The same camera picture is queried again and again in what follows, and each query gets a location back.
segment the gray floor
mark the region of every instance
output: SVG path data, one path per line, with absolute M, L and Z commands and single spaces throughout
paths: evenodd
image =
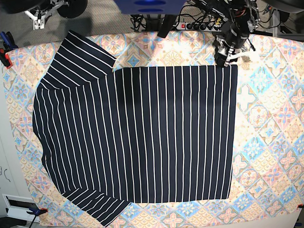
M 266 6 L 261 0 L 258 0 L 258 5 L 260 10 Z M 189 7 L 183 12 L 195 15 L 198 10 Z M 268 17 L 268 14 L 263 15 L 262 20 L 266 21 Z M 32 29 L 32 20 L 24 13 L 7 14 L 0 11 L 0 31 L 10 31 L 19 47 L 62 40 L 69 29 L 84 36 L 92 36 L 131 32 L 130 26 L 130 16 L 121 14 L 113 0 L 89 0 L 85 12 L 75 19 L 63 18 L 56 12 L 48 20 L 45 29 L 35 31 Z

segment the table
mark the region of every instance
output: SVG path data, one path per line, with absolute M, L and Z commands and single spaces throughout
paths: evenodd
M 139 66 L 213 65 L 214 37 L 196 31 L 89 37 L 117 57 L 114 70 Z M 119 227 L 204 227 L 276 217 L 304 202 L 304 45 L 250 36 L 261 61 L 238 60 L 233 179 L 227 200 L 132 203 L 110 225 Z M 48 213 L 43 226 L 98 228 L 99 222 L 62 197 L 42 166 L 42 147 L 33 133 L 33 98 L 60 42 L 9 52 L 2 66 L 16 153 L 33 200 Z

